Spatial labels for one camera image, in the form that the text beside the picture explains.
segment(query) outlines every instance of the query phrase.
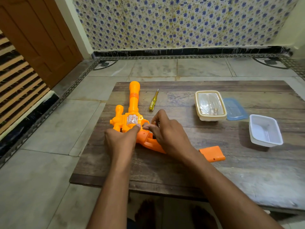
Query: blue flower pattern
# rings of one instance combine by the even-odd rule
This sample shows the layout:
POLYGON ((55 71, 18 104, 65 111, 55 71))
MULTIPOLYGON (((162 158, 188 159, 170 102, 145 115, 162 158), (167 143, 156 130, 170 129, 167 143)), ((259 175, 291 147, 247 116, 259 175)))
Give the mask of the blue flower pattern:
POLYGON ((94 50, 269 45, 298 0, 73 0, 94 50))

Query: clear container lid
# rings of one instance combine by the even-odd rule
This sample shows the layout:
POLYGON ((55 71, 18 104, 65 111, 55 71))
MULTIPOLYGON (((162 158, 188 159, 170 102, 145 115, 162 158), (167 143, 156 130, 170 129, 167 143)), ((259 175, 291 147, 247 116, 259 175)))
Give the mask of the clear container lid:
POLYGON ((248 118, 247 112, 236 99, 224 98, 224 105, 227 109, 227 119, 229 121, 238 121, 248 118))
POLYGON ((223 116, 226 114, 223 101, 217 91, 196 92, 197 109, 203 116, 223 116))

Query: tiled floor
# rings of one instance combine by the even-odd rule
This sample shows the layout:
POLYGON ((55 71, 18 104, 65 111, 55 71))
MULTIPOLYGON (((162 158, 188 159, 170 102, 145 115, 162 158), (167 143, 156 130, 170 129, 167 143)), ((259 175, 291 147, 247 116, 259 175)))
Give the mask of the tiled floor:
MULTIPOLYGON (((91 71, 0 169, 2 228, 86 227, 100 190, 69 184, 69 177, 113 86, 132 80, 285 80, 305 99, 305 81, 295 72, 267 67, 251 58, 121 60, 91 71)), ((62 95, 64 88, 54 91, 62 95)), ((128 216, 132 218, 148 197, 132 193, 128 216)), ((158 228, 192 228, 190 204, 202 205, 213 214, 207 203, 152 198, 161 209, 158 228)), ((285 228, 305 228, 305 222, 285 228)))

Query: white wall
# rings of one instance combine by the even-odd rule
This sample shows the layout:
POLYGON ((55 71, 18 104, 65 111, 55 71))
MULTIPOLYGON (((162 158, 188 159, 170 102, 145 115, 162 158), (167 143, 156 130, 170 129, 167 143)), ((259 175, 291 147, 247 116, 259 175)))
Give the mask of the white wall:
POLYGON ((284 26, 272 42, 274 46, 287 46, 294 58, 305 58, 305 0, 299 0, 284 26))
POLYGON ((91 59, 93 49, 78 18, 72 0, 55 0, 84 59, 91 59))

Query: hand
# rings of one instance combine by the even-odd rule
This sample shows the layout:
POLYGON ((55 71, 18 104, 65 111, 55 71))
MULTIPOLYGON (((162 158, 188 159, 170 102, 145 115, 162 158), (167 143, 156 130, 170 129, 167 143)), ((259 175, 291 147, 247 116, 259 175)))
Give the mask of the hand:
POLYGON ((153 117, 152 122, 154 121, 159 122, 159 127, 149 124, 144 125, 143 129, 150 130, 155 135, 157 142, 168 155, 183 162, 196 151, 182 125, 177 120, 170 120, 163 109, 153 117))
POLYGON ((126 167, 130 164, 132 153, 135 149, 137 133, 141 125, 137 124, 125 133, 118 132, 112 128, 105 131, 105 144, 111 152, 112 162, 126 167))

